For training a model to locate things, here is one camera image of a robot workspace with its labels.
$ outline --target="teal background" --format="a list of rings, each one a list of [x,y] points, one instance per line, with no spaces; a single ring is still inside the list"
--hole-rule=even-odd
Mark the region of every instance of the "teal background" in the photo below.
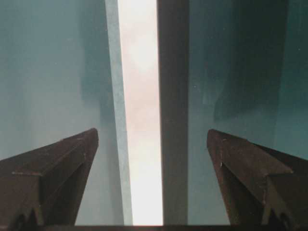
[[[307,25],[305,0],[190,0],[189,224],[229,223],[209,129],[308,158]]]
[[[0,109],[0,159],[97,128],[77,224],[123,224],[103,0],[0,1]]]

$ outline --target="dark vertical strip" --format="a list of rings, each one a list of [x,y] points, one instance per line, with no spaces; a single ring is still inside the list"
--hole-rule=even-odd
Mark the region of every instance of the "dark vertical strip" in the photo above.
[[[187,224],[189,1],[157,0],[164,224]]]

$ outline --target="bright light strip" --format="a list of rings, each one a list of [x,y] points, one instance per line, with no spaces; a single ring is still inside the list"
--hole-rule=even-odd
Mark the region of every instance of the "bright light strip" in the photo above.
[[[162,225],[156,0],[118,0],[134,225]]]

